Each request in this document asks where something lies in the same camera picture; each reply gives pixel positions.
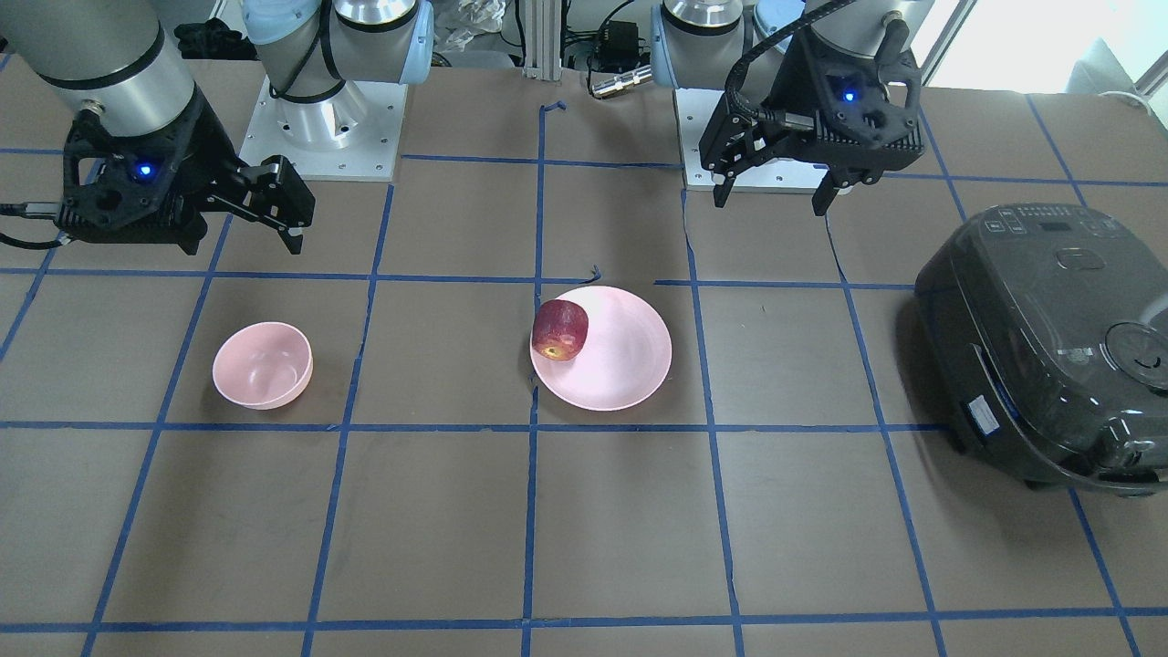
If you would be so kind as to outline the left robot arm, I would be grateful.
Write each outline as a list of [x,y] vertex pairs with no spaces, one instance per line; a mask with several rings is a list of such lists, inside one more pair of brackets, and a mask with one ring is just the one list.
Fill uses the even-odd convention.
[[725,207],[769,162],[825,166],[812,209],[923,155],[922,68],[911,42],[930,1],[663,1],[652,13],[659,87],[716,91],[698,162]]

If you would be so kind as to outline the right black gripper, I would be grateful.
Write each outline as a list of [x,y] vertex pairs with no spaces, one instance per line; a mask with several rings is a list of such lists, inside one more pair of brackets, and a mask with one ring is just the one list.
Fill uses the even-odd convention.
[[179,245],[195,255],[206,209],[276,231],[303,253],[317,195],[284,155],[239,166],[232,141],[200,88],[175,120],[145,136],[109,133],[79,109],[64,141],[63,192],[53,224],[71,240],[109,245]]

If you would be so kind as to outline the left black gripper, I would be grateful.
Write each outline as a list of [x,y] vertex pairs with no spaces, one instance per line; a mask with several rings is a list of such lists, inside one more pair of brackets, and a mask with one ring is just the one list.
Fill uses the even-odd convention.
[[769,94],[746,91],[760,57],[734,63],[698,140],[714,207],[725,207],[741,174],[772,159],[829,170],[812,194],[818,217],[856,184],[917,162],[922,70],[909,42],[906,32],[877,32],[870,53],[851,54],[818,32],[793,33]]

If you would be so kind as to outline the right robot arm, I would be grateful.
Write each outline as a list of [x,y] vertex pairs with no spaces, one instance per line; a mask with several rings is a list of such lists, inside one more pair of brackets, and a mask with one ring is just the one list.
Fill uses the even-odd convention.
[[[284,141],[338,152],[375,137],[364,83],[416,87],[433,65],[429,1],[246,1],[246,40],[266,67]],[[207,212],[266,224],[303,249],[317,199],[297,159],[246,162],[193,79],[178,37],[146,1],[5,1],[4,41],[72,111],[57,203],[6,203],[74,241],[179,245],[195,254]]]

